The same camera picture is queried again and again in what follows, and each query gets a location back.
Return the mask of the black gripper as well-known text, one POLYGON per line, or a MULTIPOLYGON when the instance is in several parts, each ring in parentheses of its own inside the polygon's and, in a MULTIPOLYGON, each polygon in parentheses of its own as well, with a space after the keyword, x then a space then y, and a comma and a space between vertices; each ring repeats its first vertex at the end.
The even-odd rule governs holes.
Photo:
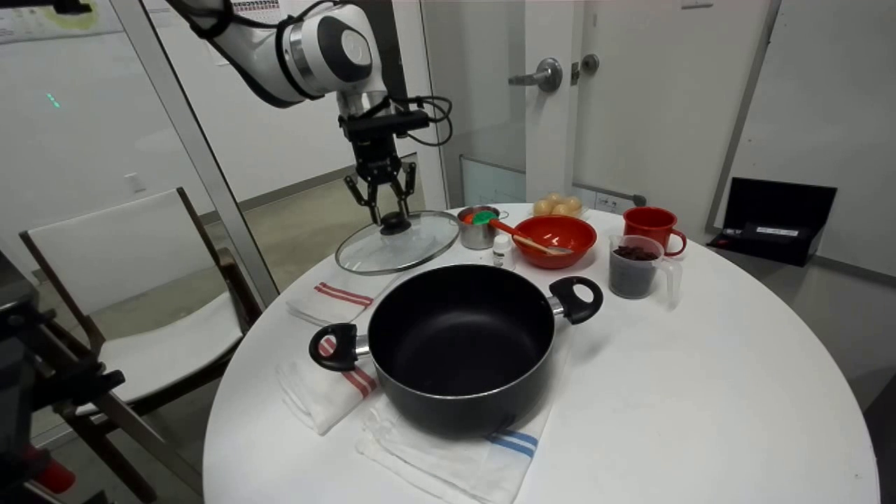
MULTIPOLYGON (((408 110, 395 110, 391 101, 383 99, 367 113, 344 114, 339 127, 353 145, 355 173, 367 185, 386 185, 391 176, 397 216, 408 218, 411 216, 408 197, 415 192, 415 185, 418 185, 418 164, 405 159, 397 163, 395 136, 411 131, 418 127, 418 114, 408 110)), ((363 192, 358 188, 355 173, 348 173, 344 185, 374 225, 374 202, 369 198, 369 190, 363 192)))

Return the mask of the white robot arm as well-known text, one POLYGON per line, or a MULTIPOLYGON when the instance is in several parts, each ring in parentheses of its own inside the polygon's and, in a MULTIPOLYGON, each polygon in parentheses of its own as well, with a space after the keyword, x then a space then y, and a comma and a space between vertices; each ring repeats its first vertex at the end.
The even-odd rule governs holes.
POLYGON ((232 0, 167 0, 190 30, 215 48, 244 85, 271 106, 337 94, 339 129, 353 145, 355 170, 344 178, 379 227, 411 218, 415 169, 397 159, 395 141, 425 117, 386 87, 374 27, 355 3, 314 0, 279 23, 234 12, 232 0))

